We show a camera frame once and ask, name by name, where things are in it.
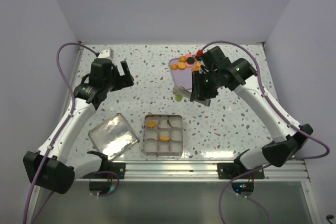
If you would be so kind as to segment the green round cookie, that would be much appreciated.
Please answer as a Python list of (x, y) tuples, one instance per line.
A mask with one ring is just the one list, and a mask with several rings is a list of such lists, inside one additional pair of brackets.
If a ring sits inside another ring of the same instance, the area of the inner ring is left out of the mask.
[(182, 97), (181, 95), (176, 95), (176, 96), (175, 96), (175, 100), (176, 100), (177, 102), (181, 102), (181, 101), (183, 100), (183, 97)]

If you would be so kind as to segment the orange round sandwich cookie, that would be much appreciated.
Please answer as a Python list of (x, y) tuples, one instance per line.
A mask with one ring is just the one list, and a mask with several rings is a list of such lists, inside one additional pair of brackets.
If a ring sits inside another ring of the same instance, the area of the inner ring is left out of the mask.
[(180, 70), (184, 70), (184, 69), (186, 68), (186, 65), (185, 65), (184, 62), (179, 62), (179, 63), (177, 64), (177, 67), (178, 67)]

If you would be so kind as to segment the orange flower cookie front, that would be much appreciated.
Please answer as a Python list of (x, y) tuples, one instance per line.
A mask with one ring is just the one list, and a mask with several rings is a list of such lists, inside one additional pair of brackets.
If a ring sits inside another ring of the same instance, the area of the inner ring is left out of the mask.
[(155, 121), (149, 121), (147, 123), (147, 127), (148, 128), (155, 128), (156, 127), (156, 122)]

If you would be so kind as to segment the orange round cookie front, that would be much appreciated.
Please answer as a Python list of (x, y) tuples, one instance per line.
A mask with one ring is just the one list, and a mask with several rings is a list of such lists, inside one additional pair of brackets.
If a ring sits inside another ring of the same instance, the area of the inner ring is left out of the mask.
[(170, 138), (168, 136), (160, 136), (159, 141), (161, 142), (169, 142)]

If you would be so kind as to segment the metal serving tongs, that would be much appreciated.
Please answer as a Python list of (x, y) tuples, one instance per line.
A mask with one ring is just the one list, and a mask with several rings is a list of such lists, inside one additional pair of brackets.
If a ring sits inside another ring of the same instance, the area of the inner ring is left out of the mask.
[[(189, 100), (191, 100), (191, 91), (186, 90), (184, 87), (182, 86), (174, 86), (173, 88), (173, 94), (174, 95), (181, 95), (184, 98), (188, 98)], [(193, 102), (197, 102), (199, 104), (202, 104), (206, 107), (209, 107), (211, 104), (210, 99), (205, 99), (205, 100), (193, 100)]]

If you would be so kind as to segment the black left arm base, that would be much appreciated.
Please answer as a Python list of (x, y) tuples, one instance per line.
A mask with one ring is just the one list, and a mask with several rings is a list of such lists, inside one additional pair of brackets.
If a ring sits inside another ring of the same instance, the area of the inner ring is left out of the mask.
[(83, 179), (124, 179), (126, 163), (112, 162), (105, 169), (82, 176)]

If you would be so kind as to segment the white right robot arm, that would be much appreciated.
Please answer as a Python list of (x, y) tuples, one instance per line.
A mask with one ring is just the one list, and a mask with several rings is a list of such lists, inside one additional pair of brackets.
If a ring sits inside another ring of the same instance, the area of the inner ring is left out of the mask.
[(207, 52), (199, 51), (196, 59), (202, 62), (200, 70), (192, 72), (191, 101), (215, 98), (218, 88), (225, 87), (243, 99), (263, 122), (271, 142), (255, 150), (246, 150), (234, 160), (234, 172), (246, 178), (254, 168), (271, 164), (281, 167), (307, 141), (313, 129), (300, 124), (258, 83), (257, 71), (244, 58), (230, 61), (216, 46)]

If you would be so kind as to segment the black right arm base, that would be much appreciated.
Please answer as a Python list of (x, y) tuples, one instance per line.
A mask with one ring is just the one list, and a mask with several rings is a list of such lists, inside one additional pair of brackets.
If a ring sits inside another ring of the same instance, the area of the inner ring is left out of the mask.
[[(240, 161), (240, 158), (248, 152), (248, 150), (240, 153), (232, 163), (218, 163), (217, 164), (217, 173), (219, 179), (233, 179), (241, 174), (250, 172), (250, 169), (247, 169)], [(241, 179), (264, 179), (265, 174), (264, 170), (261, 169), (261, 166), (258, 167), (258, 170), (255, 170), (253, 173), (249, 173)]]

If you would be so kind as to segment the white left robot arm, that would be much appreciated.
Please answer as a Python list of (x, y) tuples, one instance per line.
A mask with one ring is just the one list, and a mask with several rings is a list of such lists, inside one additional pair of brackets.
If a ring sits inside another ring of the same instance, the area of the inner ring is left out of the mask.
[(111, 59), (96, 58), (90, 73), (75, 87), (65, 113), (42, 146), (35, 152), (28, 151), (23, 163), (32, 186), (65, 194), (74, 181), (88, 174), (97, 178), (107, 176), (111, 162), (106, 154), (88, 151), (78, 163), (70, 163), (70, 150), (85, 123), (95, 114), (109, 92), (134, 85), (127, 62), (121, 61), (124, 74), (120, 74)]

